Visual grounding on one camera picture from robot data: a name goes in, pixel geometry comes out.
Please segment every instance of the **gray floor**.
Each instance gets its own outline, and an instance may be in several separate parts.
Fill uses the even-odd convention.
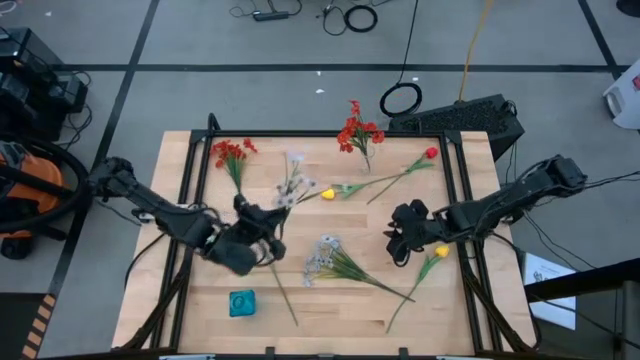
[[[316,15],[327,1],[302,0],[301,14],[288,21],[256,23],[228,14],[246,0],[160,0],[140,64],[399,64],[413,2],[395,0],[377,8],[378,27],[367,34],[331,37]],[[266,2],[256,0],[261,8]],[[128,64],[151,0],[24,1],[0,18],[0,25],[29,26],[68,64]],[[276,0],[294,9],[291,0]],[[614,0],[589,0],[618,65],[640,58],[640,19],[615,9]],[[481,0],[423,0],[417,15],[409,63],[462,64]],[[366,22],[355,18],[354,21]],[[338,19],[329,19],[332,31]],[[496,0],[473,58],[484,65],[607,65],[577,0]],[[116,96],[125,78],[120,71],[91,72],[88,103],[92,126],[72,148],[87,166],[98,149]],[[347,99],[360,99],[368,119],[388,123],[377,103],[398,72],[136,72],[115,130],[109,155],[130,159],[140,181],[148,183],[165,130],[205,126],[214,112],[225,129],[337,129]],[[423,89],[422,110],[449,105],[457,97],[460,72],[408,72]],[[555,154],[573,157],[592,179],[637,170],[640,135],[617,128],[602,92],[608,73],[472,72],[465,97],[495,93],[516,102],[526,134],[519,141],[517,166]],[[409,102],[400,94],[396,106]],[[508,157],[498,163],[501,177]],[[128,209],[124,202],[114,206]],[[640,191],[618,183],[558,200],[534,210],[533,217],[559,244],[596,266],[637,257]],[[516,244],[561,262],[526,222],[513,229]],[[106,351],[116,325],[125,269],[132,258],[137,228],[106,210],[89,213],[71,262],[41,356]],[[62,244],[41,239],[20,262],[0,258],[3,292],[44,292]],[[561,253],[579,269],[586,265]],[[580,297],[578,308],[613,328],[614,295]],[[594,358],[611,358],[610,338],[578,320],[576,332],[542,324],[543,347]]]

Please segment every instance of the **orange vacuum cleaner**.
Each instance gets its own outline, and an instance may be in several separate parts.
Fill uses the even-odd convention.
[[[70,211],[73,204],[68,200],[77,201],[81,195],[65,185],[55,164],[61,163],[56,161],[56,154],[37,146],[34,150],[42,157],[18,142],[0,140],[0,252],[10,259],[25,258],[31,252],[34,235],[65,240],[67,234],[49,223]]]

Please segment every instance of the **orange and black tape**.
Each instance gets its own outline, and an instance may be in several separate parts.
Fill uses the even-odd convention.
[[[27,335],[27,341],[22,348],[22,360],[32,360],[38,357],[42,339],[44,339],[44,333],[47,330],[47,325],[49,325],[55,304],[56,298],[53,295],[45,295],[42,299],[42,303],[38,307],[38,312],[31,324],[31,331]]]

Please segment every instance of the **black metal frame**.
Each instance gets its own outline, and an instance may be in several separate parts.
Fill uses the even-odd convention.
[[[202,148],[202,158],[200,163],[200,169],[198,174],[198,181],[196,185],[196,193],[194,203],[202,202],[202,198],[204,195],[204,187],[206,184],[206,174],[209,164],[209,151],[208,149],[211,147],[213,143],[213,139],[215,137],[335,137],[338,135],[338,131],[308,131],[308,130],[282,130],[282,131],[262,131],[262,130],[220,130],[220,126],[218,125],[215,117],[213,115],[209,116],[209,129],[206,130],[192,130],[191,136],[189,139],[189,148],[187,150],[187,157],[185,160],[185,168],[182,177],[182,184],[180,187],[180,194],[178,201],[180,203],[185,203],[187,201],[187,194],[189,191],[189,182],[191,176],[193,175],[193,167],[195,163],[195,153],[197,151],[198,144],[204,140],[204,146]],[[460,176],[462,178],[462,186],[464,197],[466,200],[470,200],[471,196],[471,187],[468,178],[468,172],[466,169],[466,161],[464,158],[464,150],[462,148],[462,143],[460,140],[459,132],[450,132],[450,131],[433,131],[433,132],[419,132],[419,133],[389,133],[386,134],[387,137],[400,137],[400,138],[436,138],[438,139],[440,149],[441,149],[441,157],[443,170],[445,175],[445,181],[447,184],[447,194],[449,197],[449,202],[454,203],[457,201],[457,194],[455,183],[453,180],[453,171],[451,167],[451,159],[449,155],[448,142],[451,141],[455,145],[456,156],[458,159],[458,167],[460,168]],[[459,264],[461,271],[469,270],[471,271],[469,258],[466,250],[465,244],[457,244],[458,253],[459,253]],[[164,296],[167,293],[169,285],[171,284],[171,277],[173,276],[173,272],[175,269],[176,262],[176,253],[177,253],[177,242],[175,240],[171,240],[171,245],[169,247],[169,252],[167,254],[167,261],[165,265],[165,271],[163,274],[162,288],[160,292],[160,296]],[[187,250],[185,252],[183,262],[186,262],[186,266],[190,269],[191,262],[193,258],[193,252]],[[478,275],[481,283],[487,294],[491,297],[491,286],[489,283],[489,276],[486,268],[486,261],[484,258],[484,252],[480,247],[480,244],[477,244],[475,249],[475,259],[478,262]],[[176,302],[176,310],[175,316],[173,319],[173,324],[171,328],[171,336],[169,347],[173,349],[177,349],[180,343],[180,334],[182,329],[182,320],[184,318],[184,309],[186,305],[186,295],[189,287],[189,275],[190,271],[186,274],[186,281],[184,282],[182,288],[179,291],[178,300]],[[464,284],[464,292],[465,292],[465,300],[467,305],[467,312],[469,315],[469,326],[473,341],[474,352],[477,354],[482,352],[483,343],[482,343],[482,335],[480,330],[480,322],[478,319],[478,313],[476,309],[476,301],[473,295],[472,290]],[[493,344],[494,351],[502,351],[502,344],[500,341],[500,333],[495,326],[495,323],[492,319],[487,318],[489,322],[489,327],[491,330],[491,341]],[[162,328],[163,321],[162,319],[156,325],[156,328],[152,334],[151,348],[157,348],[160,345],[160,339],[162,336]],[[310,355],[278,355],[277,358],[282,359],[308,359]],[[274,348],[266,348],[264,355],[250,355],[250,354],[216,354],[217,359],[275,359],[275,349]],[[334,358],[339,359],[435,359],[433,356],[413,356],[409,355],[408,349],[400,348],[398,356],[344,356],[344,355],[335,355]]]

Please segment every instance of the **yellow cable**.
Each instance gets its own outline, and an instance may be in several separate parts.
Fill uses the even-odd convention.
[[[469,63],[471,62],[471,53],[473,52],[473,47],[476,44],[476,39],[478,39],[478,34],[480,34],[480,31],[484,26],[484,21],[487,19],[487,15],[489,15],[489,10],[491,9],[491,5],[493,5],[493,0],[486,0],[486,3],[484,5],[484,11],[482,11],[482,17],[480,17],[480,23],[476,28],[475,34],[473,34],[471,45],[469,45],[469,51],[467,51],[467,62],[464,63],[464,73],[462,74],[462,84],[460,85],[460,93],[458,94],[458,101],[462,101],[462,93],[464,93],[464,84],[467,81],[467,72],[469,71]]]

